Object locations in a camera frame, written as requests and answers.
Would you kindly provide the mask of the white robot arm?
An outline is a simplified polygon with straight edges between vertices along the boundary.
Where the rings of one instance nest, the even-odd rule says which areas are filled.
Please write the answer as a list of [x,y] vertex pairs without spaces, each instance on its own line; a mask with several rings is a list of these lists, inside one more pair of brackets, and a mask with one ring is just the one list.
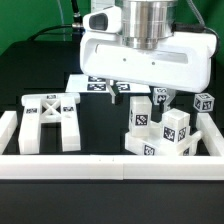
[[116,98],[118,81],[200,93],[210,82],[217,33],[204,23],[175,21],[178,0],[118,0],[83,18],[80,68],[106,80]]

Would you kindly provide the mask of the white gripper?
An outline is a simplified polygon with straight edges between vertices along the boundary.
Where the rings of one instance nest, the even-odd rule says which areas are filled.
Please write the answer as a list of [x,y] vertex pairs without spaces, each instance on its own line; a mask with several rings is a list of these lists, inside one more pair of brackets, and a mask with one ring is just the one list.
[[123,46],[116,34],[88,32],[81,40],[80,67],[88,76],[107,79],[113,104],[119,96],[116,81],[169,88],[159,104],[167,112],[175,90],[200,93],[207,88],[215,48],[212,34],[176,32],[156,49],[140,50]]

